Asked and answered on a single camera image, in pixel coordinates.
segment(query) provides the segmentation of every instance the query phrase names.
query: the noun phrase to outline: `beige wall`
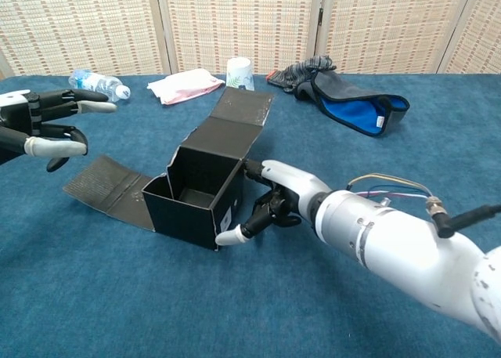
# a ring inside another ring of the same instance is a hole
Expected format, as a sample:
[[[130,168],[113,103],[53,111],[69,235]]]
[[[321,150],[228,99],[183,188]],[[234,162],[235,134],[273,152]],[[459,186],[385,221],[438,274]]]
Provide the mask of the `beige wall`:
[[[314,53],[329,54],[343,72],[499,73],[500,2],[2,0],[0,78],[81,67],[224,73],[235,55],[267,74]]]

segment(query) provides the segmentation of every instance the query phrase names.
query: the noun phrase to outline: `box flap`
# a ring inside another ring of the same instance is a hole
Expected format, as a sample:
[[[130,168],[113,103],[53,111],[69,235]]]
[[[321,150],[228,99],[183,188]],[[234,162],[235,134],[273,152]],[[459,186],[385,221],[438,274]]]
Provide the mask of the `box flap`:
[[[103,155],[63,189],[109,217],[153,230],[153,222],[142,195],[142,188],[151,179]]]
[[[226,88],[211,116],[181,146],[244,158],[268,117],[273,94]]]

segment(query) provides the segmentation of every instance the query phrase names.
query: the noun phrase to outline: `blue fabric pouch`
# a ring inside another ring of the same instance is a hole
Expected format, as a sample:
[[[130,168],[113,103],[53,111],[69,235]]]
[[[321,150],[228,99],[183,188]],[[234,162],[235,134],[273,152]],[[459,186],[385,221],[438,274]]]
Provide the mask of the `blue fabric pouch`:
[[[368,136],[394,128],[410,107],[402,96],[360,88],[335,71],[321,71],[294,90],[297,99],[312,99],[329,118]]]

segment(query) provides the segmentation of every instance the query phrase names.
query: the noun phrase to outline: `paper cup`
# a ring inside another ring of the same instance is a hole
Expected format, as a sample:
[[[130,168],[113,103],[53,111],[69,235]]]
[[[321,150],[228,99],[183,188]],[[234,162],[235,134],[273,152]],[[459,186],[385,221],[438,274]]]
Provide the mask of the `paper cup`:
[[[226,86],[230,88],[254,90],[251,60],[238,56],[226,64]]]

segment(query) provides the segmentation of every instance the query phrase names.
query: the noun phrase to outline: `bottle label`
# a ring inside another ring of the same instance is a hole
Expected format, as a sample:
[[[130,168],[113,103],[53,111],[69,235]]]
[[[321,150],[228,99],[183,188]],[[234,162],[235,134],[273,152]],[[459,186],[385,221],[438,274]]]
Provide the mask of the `bottle label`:
[[[81,88],[87,90],[96,90],[100,78],[101,76],[99,74],[86,74],[85,77],[81,79]]]
[[[88,73],[89,71],[86,70],[76,70],[74,72],[75,88],[82,89],[83,80],[88,76]]]

